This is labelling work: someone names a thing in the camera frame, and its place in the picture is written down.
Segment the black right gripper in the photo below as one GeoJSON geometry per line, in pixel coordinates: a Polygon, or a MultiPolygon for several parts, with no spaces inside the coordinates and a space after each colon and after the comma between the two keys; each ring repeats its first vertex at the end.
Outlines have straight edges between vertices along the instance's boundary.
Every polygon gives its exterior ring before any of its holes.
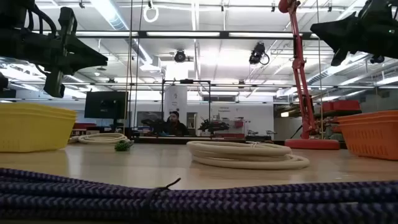
{"type": "Polygon", "coordinates": [[[348,53],[371,54],[371,63],[382,63],[398,41],[398,0],[367,0],[358,14],[344,19],[312,24],[310,30],[334,50],[332,66],[348,53]]]}

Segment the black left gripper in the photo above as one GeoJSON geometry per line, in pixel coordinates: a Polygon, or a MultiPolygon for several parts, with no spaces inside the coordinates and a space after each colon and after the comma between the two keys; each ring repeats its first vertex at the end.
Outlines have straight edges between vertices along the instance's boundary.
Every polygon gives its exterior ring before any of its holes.
{"type": "Polygon", "coordinates": [[[76,17],[69,7],[60,9],[61,30],[37,6],[0,6],[0,56],[43,67],[44,90],[64,97],[64,75],[88,67],[105,66],[108,58],[75,37],[76,17]],[[92,61],[78,61],[78,55],[92,61]]]}

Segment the black monitor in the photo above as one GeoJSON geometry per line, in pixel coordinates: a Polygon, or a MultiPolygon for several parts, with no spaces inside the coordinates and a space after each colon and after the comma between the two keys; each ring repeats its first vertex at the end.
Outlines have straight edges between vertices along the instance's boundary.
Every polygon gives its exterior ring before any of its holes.
{"type": "Polygon", "coordinates": [[[126,114],[126,92],[88,92],[85,99],[85,118],[124,119],[126,114]]]}

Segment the large red storage bins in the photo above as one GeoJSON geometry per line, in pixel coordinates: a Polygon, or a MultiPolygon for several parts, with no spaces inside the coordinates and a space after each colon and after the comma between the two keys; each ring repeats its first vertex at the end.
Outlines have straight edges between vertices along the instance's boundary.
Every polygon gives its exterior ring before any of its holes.
{"type": "Polygon", "coordinates": [[[324,113],[329,111],[359,111],[360,109],[360,104],[356,100],[328,101],[322,104],[324,113]]]}

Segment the yellow plastic basket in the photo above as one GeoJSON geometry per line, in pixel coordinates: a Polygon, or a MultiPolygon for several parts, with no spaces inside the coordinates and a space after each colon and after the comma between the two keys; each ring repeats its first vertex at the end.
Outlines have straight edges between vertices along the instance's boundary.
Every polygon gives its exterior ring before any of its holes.
{"type": "Polygon", "coordinates": [[[37,103],[0,103],[0,152],[39,152],[64,148],[76,112],[37,103]]]}

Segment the orange plastic basket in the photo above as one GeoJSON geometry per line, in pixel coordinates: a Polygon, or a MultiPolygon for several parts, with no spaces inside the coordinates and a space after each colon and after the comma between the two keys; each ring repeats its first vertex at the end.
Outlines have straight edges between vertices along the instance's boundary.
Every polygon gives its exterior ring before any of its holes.
{"type": "Polygon", "coordinates": [[[350,153],[398,161],[398,110],[342,116],[338,122],[350,153]]]}

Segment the person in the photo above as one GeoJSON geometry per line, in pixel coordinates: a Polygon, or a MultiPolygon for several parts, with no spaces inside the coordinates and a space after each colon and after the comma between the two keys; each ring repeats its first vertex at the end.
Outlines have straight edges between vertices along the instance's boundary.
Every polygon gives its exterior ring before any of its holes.
{"type": "Polygon", "coordinates": [[[188,136],[189,131],[187,127],[180,122],[178,111],[171,111],[166,122],[163,124],[162,131],[166,135],[173,136],[188,136]]]}

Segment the red desk lamp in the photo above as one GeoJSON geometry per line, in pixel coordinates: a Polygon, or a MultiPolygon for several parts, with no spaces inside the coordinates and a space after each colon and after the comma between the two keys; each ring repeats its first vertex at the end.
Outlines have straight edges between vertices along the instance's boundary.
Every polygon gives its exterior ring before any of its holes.
{"type": "Polygon", "coordinates": [[[279,11],[287,13],[290,17],[290,25],[293,35],[292,70],[295,77],[295,86],[298,93],[298,102],[302,116],[302,133],[299,139],[287,139],[285,145],[292,149],[312,149],[312,150],[338,150],[340,144],[335,140],[312,139],[310,136],[316,135],[318,130],[315,125],[313,115],[312,97],[308,92],[308,85],[305,78],[305,60],[303,57],[302,37],[299,32],[296,11],[300,5],[299,0],[280,0],[279,11]]]}

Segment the shelf with red bins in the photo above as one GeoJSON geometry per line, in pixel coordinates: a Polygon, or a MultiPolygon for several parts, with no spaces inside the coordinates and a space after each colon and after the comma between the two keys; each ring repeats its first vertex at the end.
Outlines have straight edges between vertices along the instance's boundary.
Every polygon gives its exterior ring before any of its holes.
{"type": "Polygon", "coordinates": [[[215,131],[215,134],[226,139],[244,139],[246,135],[245,120],[243,119],[222,119],[229,127],[227,130],[215,131]]]}

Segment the black overhead frame bar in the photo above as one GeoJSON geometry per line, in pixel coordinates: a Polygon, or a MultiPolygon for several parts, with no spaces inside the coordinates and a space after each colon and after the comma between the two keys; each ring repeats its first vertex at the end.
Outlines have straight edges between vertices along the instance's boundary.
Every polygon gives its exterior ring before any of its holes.
{"type": "Polygon", "coordinates": [[[290,32],[235,32],[235,31],[77,31],[79,38],[96,39],[126,39],[128,37],[138,39],[258,39],[258,40],[293,40],[290,32]]]}

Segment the black aluminium table frame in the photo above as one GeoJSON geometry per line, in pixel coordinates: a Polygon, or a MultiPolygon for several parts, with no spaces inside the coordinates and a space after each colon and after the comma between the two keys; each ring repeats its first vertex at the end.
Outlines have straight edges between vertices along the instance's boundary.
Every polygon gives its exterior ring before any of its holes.
{"type": "MultiPolygon", "coordinates": [[[[157,136],[144,136],[144,137],[136,137],[132,139],[134,143],[138,144],[186,144],[190,141],[218,141],[218,142],[236,142],[236,143],[252,143],[252,142],[261,142],[261,143],[274,143],[281,146],[284,146],[285,141],[280,140],[266,140],[266,141],[255,141],[255,140],[245,140],[245,139],[223,139],[223,138],[207,138],[207,137],[157,137],[157,136]]],[[[70,138],[68,141],[69,144],[79,143],[78,140],[70,138]]],[[[347,149],[345,142],[340,141],[340,148],[347,149]]]]}

